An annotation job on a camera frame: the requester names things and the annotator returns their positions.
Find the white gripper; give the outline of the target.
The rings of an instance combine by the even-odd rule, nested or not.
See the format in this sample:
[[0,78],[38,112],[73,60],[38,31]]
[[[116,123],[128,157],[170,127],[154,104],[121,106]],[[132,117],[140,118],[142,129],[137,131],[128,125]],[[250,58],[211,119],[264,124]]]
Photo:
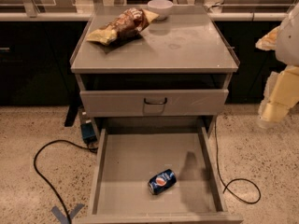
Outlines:
[[[279,27],[260,38],[255,47],[275,50]],[[299,67],[288,65],[282,72],[272,72],[266,81],[263,100],[258,110],[258,126],[272,128],[287,116],[299,102]]]

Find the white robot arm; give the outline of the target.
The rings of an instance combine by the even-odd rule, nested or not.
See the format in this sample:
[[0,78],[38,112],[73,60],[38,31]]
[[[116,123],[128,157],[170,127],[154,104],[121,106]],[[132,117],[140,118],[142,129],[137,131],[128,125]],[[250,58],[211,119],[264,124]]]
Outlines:
[[286,65],[282,72],[270,74],[263,91],[257,124],[268,129],[280,123],[299,102],[299,4],[255,47],[273,50],[276,59]]

